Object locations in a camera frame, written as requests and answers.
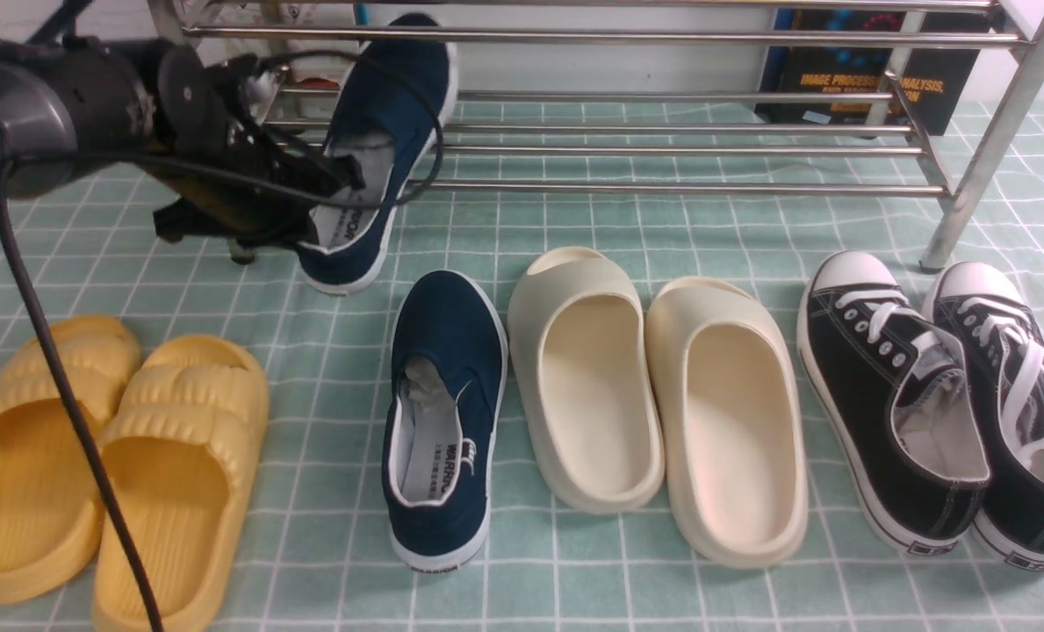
slipper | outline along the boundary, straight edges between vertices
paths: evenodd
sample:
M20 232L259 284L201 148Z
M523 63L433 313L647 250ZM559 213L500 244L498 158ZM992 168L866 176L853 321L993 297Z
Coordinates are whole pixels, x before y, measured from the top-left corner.
M93 436L116 416L140 344L109 315L49 327ZM51 591L96 556L103 507L45 356L31 340L0 371L0 604Z
M506 323L549 489L583 512L643 507L666 468L627 274L594 250L547 252L518 281Z
M770 313L722 281L671 281L646 315L646 355L682 535L732 568L794 555L806 457L790 353Z
M228 341L195 335L147 357L100 436L165 629L200 631L221 607L266 427L268 379L257 360ZM100 632L149 629L112 520L92 623Z

yellow slipper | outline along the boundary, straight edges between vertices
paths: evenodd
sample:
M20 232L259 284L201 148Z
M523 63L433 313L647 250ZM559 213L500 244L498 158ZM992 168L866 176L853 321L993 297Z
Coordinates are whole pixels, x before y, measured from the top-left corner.
M78 315L51 331L95 437L139 368L139 342L109 315ZM0 372L0 604L39 596L79 572L96 555L102 519L69 414L30 341Z
M165 629L199 632L224 599L268 427L268 378L214 336L173 340L132 377L100 453ZM104 523L92 623L149 629L112 521Z

teal checkered tablecloth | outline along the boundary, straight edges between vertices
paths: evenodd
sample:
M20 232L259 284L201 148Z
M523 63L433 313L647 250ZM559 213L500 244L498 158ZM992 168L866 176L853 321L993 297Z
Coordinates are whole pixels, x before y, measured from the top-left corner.
M957 167L970 156L989 112L979 103L959 109L941 140L948 163ZM754 120L736 106L697 104L462 103L458 115L563 123ZM743 183L769 173L794 183L922 183L910 161L841 159L449 157L443 177ZM212 332L245 345L268 370L272 421L229 599L213 629L1044 632L1044 575L992 561L969 539L950 555L915 559L872 535L801 371L810 523L799 555L778 568L727 570L693 555L664 492L622 516L563 507L538 472L513 379L487 547L445 576L414 575L389 548L378 474L388 407L385 345L398 304L424 273L464 272L505 310L535 256L586 244L621 264L645 304L673 277L719 277L754 292L793 341L804 281L834 251L875 253L910 295L923 296L931 278L915 268L940 215L934 201L429 193L399 213L378 282L335 299L304 284L289 253L261 253L256 264L240 267L217 240L161 243L150 211L169 200L137 169L117 167L37 203L15 204L13 215L49 315L117 313L148 351L185 332ZM1002 268L1044 328L1044 103L1024 121L956 257ZM0 368L30 335L0 256ZM60 591L0 607L0 629L91 629L92 577L86 570Z

black low-top sneaker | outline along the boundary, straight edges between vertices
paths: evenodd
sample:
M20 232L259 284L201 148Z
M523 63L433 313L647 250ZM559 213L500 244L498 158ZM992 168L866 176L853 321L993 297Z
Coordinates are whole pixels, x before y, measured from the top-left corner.
M884 264L863 252L818 267L798 335L871 526L912 555L950 552L991 477L963 345L911 309Z
M976 533L1006 563L1044 570L1044 337L1033 311L1001 272L964 262L940 275L924 315L966 349L994 471Z

navy blue slip-on shoe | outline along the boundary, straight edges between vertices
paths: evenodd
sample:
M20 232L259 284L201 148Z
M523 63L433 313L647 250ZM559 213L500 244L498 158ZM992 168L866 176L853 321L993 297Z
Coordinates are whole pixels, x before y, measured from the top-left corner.
M454 570L487 540L507 360L498 311L473 280L431 272L412 285L393 337L381 486L393 547L413 570Z
M408 14L392 25L437 24L423 14ZM436 108L440 122L448 123L458 93L455 44L373 41L360 55L408 79ZM405 87L372 64L350 68L341 80L323 151L328 157L355 157L361 164L365 188L355 191L348 187L332 201L377 205L381 211L313 209L312 231L294 248L313 287L346 295L373 283L389 248L395 203L417 160L433 146L434 136L432 117Z

